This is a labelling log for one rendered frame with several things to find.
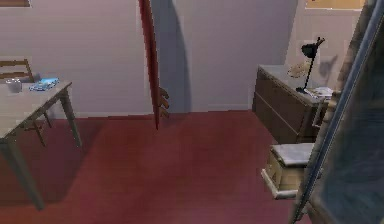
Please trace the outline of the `grey cup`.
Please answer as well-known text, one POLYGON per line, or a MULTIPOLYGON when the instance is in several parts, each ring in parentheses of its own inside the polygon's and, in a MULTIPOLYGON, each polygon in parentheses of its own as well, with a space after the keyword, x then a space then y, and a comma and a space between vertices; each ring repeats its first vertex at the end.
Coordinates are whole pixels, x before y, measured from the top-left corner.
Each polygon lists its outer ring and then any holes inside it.
POLYGON ((22 91, 22 83, 19 79, 8 79, 6 84, 11 93, 20 93, 22 91))

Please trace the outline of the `brown framed picture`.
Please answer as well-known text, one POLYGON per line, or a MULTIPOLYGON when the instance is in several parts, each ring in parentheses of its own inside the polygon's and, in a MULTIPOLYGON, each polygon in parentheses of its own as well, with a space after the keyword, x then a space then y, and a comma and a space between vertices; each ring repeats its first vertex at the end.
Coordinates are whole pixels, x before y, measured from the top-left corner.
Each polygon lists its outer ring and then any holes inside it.
POLYGON ((0 0, 0 8, 30 7, 30 0, 0 0))

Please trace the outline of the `orange framed picture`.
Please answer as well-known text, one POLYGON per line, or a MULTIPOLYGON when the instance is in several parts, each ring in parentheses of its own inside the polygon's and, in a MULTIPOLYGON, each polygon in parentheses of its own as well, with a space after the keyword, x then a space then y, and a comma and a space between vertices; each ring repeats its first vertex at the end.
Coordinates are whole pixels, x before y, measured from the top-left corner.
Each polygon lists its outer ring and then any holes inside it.
POLYGON ((306 7, 313 9, 346 9, 358 10, 365 0, 306 0, 306 7))

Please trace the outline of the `grey wooden table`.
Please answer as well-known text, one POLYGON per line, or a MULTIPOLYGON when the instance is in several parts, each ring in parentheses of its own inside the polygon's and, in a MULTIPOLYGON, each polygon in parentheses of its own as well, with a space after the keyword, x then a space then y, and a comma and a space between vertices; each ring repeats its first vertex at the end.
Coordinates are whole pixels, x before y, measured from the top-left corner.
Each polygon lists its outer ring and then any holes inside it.
POLYGON ((35 208, 43 210, 45 208, 43 198, 17 146, 17 134, 27 125, 33 124, 59 101, 78 147, 82 146, 82 139, 75 122, 69 94, 72 83, 60 81, 53 88, 41 92, 30 91, 30 86, 31 83, 27 83, 20 93, 5 93, 0 96, 0 154, 14 172, 35 208))

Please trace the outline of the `beige round dish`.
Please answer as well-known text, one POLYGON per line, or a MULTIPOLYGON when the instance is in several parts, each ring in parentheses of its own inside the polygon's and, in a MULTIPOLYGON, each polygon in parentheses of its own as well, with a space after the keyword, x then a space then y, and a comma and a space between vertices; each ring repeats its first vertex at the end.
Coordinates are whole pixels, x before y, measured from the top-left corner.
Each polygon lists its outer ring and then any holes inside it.
POLYGON ((309 71, 310 63, 304 61, 302 63, 296 64, 288 69, 287 74, 293 78, 299 78, 306 75, 309 71))

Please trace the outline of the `brown wooden chair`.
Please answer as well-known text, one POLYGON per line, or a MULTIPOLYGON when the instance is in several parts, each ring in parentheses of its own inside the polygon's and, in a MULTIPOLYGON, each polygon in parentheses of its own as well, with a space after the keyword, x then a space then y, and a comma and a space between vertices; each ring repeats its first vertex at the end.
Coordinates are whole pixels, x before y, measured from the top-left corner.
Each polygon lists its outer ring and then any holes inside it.
MULTIPOLYGON (((24 83, 35 83, 37 81, 37 76, 32 73, 30 64, 27 59, 23 60, 3 60, 0 61, 0 68, 4 67, 17 67, 24 66, 24 70, 19 71, 0 71, 0 80, 8 79, 18 79, 20 82, 24 83)), ((43 146, 46 146, 45 140, 42 135, 43 126, 38 124, 37 121, 34 121, 31 126, 25 128, 25 131, 34 130, 37 133, 37 136, 43 146)))

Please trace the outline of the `dark framed mirror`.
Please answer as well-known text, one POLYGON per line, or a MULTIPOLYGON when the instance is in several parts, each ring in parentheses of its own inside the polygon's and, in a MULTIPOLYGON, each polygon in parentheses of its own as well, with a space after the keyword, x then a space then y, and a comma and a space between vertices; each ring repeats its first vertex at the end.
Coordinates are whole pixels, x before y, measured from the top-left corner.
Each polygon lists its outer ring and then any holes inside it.
POLYGON ((288 224, 384 224, 384 0, 365 0, 288 224))

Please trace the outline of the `beige small stool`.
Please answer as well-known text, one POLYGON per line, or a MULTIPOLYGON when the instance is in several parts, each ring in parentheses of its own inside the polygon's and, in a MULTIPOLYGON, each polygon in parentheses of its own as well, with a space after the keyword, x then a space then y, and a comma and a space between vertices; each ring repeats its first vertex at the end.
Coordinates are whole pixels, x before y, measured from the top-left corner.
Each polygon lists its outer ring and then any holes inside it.
POLYGON ((274 199, 296 197, 313 147, 313 143, 271 146, 267 164, 261 170, 261 176, 274 199))

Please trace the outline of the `white papers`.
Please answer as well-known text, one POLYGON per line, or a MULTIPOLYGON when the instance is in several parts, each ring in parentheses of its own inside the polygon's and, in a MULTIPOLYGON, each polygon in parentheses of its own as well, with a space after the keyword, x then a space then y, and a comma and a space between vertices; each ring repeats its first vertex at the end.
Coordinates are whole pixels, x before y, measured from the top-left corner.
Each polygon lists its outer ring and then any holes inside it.
POLYGON ((330 98, 333 90, 328 87, 306 88, 305 92, 313 98, 330 98))

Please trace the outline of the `brown chest of drawers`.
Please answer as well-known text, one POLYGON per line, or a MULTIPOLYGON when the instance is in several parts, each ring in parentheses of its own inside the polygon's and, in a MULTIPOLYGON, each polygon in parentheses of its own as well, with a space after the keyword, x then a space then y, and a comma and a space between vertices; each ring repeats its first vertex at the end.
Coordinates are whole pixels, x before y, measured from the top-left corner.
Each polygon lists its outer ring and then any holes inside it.
POLYGON ((314 143, 320 98, 296 91, 306 78, 292 78, 285 65, 259 65, 252 111, 280 144, 314 143))

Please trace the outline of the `black desk lamp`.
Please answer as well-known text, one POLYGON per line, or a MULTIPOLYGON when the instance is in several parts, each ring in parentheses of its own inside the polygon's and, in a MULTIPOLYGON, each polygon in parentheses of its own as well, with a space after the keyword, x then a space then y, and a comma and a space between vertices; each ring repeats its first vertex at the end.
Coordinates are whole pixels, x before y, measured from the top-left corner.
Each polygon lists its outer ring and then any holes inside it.
POLYGON ((321 38, 321 37, 318 37, 317 38, 317 41, 315 43, 311 43, 311 44, 304 44, 302 47, 301 47, 301 51, 302 53, 310 59, 310 66, 309 66, 309 70, 307 72, 307 77, 306 77, 306 80, 305 80, 305 84, 303 87, 297 87, 296 88, 296 91, 297 92, 300 92, 300 93, 303 93, 305 94, 305 89, 307 88, 307 85, 308 85, 308 81, 309 81, 309 77, 310 77, 310 74, 311 74, 311 71, 312 71, 312 68, 313 68, 313 64, 314 64, 314 61, 315 61, 315 58, 316 58, 316 55, 317 55, 317 51, 319 49, 319 46, 325 41, 324 38, 321 38))

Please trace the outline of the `red surfboard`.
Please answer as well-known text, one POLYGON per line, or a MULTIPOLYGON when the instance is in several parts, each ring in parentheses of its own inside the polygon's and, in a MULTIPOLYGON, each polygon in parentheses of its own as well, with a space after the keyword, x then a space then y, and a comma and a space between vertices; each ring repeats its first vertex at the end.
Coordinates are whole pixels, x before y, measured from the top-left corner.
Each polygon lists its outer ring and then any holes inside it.
POLYGON ((156 36, 150 0, 138 0, 142 30, 144 36, 145 56, 147 60, 148 80, 154 113, 155 127, 159 129, 160 118, 169 117, 169 95, 160 87, 156 36))

